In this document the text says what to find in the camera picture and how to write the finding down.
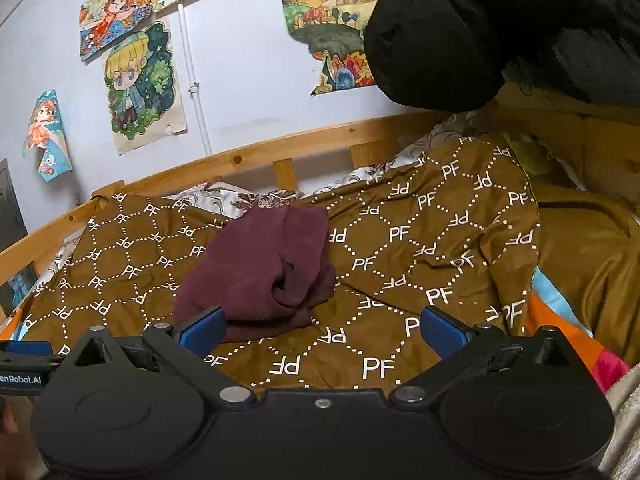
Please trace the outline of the maroon long-sleeve shirt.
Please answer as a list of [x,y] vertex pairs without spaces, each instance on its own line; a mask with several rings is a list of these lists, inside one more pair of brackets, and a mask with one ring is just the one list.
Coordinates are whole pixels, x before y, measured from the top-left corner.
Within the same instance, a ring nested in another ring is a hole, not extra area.
[[172,320],[181,325],[220,307],[225,341],[273,337],[310,325],[311,310],[335,284],[323,208],[252,209],[222,228],[186,272]]

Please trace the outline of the colourful striped bedsheet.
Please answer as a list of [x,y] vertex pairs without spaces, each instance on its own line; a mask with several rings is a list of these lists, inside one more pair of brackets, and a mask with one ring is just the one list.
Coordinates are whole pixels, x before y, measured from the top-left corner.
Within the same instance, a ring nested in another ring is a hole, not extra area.
[[[608,390],[628,372],[627,364],[593,339],[541,272],[535,273],[528,298],[512,310],[525,316],[524,336],[544,325],[559,327],[601,390]],[[421,336],[420,315],[394,309],[345,286],[338,286],[336,297],[316,312],[304,328],[273,337],[222,342],[203,360],[256,390],[388,390],[439,360]]]

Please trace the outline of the brown PF patterned blanket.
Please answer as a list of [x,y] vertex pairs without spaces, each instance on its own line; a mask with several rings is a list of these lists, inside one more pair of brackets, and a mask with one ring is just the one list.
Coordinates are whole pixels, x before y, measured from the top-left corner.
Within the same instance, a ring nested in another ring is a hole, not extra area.
[[[639,228],[603,198],[526,174],[496,136],[452,139],[415,164],[288,206],[329,217],[338,286],[421,315],[427,306],[521,335],[544,274],[593,339],[639,359]],[[84,331],[137,336],[174,322],[181,279],[230,221],[170,198],[117,194],[91,219],[69,266],[35,294],[28,341],[65,354]],[[311,321],[319,304],[311,310]]]

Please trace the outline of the white floral pillow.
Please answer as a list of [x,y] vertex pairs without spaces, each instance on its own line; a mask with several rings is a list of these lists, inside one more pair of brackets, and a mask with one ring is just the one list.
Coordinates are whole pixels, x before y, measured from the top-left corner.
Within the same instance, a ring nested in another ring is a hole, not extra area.
[[[467,112],[454,114],[437,125],[431,133],[427,134],[416,143],[413,143],[395,155],[388,162],[378,164],[376,166],[362,166],[348,174],[344,179],[332,182],[317,191],[308,193],[313,196],[321,193],[333,191],[344,185],[371,181],[374,178],[382,177],[391,169],[415,164],[420,155],[423,155],[428,148],[436,148],[437,145],[443,144],[447,140],[460,139],[465,133],[472,131],[472,125],[477,118],[477,112]],[[303,198],[301,192],[293,192],[287,190],[270,191],[268,193],[254,193],[244,188],[238,188],[228,183],[199,184],[193,188],[180,192],[176,196],[171,196],[178,206],[193,206],[204,209],[213,214],[221,214],[229,219],[240,218],[248,210],[253,208],[276,208],[292,203],[293,200]],[[70,265],[73,259],[73,251],[77,247],[81,239],[83,230],[75,233],[66,240],[65,245],[55,255],[47,269],[38,278],[36,284],[32,286],[30,292],[38,294],[47,283],[49,283],[54,274],[63,269],[64,266]]]

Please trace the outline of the yellow-green cloth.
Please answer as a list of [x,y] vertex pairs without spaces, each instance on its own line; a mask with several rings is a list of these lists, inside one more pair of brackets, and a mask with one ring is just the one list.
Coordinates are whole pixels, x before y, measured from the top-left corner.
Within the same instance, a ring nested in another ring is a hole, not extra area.
[[503,133],[523,169],[532,176],[548,176],[554,170],[553,158],[546,148],[528,134]]

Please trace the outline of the beige fleece blanket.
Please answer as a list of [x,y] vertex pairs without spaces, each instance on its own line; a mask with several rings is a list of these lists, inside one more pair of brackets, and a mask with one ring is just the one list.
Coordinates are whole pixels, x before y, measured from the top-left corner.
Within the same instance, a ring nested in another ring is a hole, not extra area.
[[640,479],[640,364],[605,393],[612,408],[613,437],[599,470],[610,479]]

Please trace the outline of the curled blue anime poster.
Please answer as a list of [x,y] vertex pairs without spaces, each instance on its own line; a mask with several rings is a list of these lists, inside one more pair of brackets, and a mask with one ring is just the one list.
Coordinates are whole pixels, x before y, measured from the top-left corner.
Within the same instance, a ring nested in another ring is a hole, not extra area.
[[58,95],[54,89],[42,92],[36,99],[29,118],[23,155],[30,150],[37,150],[40,154],[37,172],[44,182],[50,182],[61,174],[73,170],[58,105]]

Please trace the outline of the blond anime character poster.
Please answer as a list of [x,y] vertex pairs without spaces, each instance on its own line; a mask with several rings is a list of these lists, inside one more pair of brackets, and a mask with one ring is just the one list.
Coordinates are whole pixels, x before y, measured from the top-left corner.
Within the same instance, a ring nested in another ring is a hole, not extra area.
[[168,21],[157,20],[127,35],[102,61],[119,155],[186,132]]

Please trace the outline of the black puffy jacket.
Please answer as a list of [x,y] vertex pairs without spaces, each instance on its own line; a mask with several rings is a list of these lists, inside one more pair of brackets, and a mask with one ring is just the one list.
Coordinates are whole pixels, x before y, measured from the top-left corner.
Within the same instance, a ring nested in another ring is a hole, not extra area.
[[639,0],[378,0],[364,50],[392,101],[461,112],[507,81],[639,103]]

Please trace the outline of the red-haired anime poster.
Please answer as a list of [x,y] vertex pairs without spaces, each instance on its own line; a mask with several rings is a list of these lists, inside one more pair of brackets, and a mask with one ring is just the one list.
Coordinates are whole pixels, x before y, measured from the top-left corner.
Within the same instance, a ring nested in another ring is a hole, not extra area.
[[151,0],[87,0],[80,6],[79,56],[85,61],[152,13]]

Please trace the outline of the landscape painting poster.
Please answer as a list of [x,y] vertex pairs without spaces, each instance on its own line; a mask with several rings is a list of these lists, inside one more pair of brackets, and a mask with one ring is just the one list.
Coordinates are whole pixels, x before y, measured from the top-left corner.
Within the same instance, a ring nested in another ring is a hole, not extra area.
[[288,33],[320,63],[314,96],[375,84],[363,37],[377,2],[281,0]]

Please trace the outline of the white wall conduit pipe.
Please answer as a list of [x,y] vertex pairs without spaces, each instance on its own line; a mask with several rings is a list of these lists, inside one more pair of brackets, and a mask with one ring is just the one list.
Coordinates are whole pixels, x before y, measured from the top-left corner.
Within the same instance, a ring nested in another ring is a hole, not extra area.
[[193,55],[189,36],[188,22],[186,21],[186,9],[183,3],[179,3],[177,6],[179,30],[181,35],[182,50],[184,56],[184,62],[186,62],[186,72],[189,78],[189,94],[194,107],[194,113],[196,118],[196,124],[198,125],[198,134],[200,135],[202,147],[206,156],[213,155],[212,144],[210,144],[208,129],[206,126],[206,120],[204,117],[204,110],[201,101],[201,87],[196,76],[196,71],[193,62]]

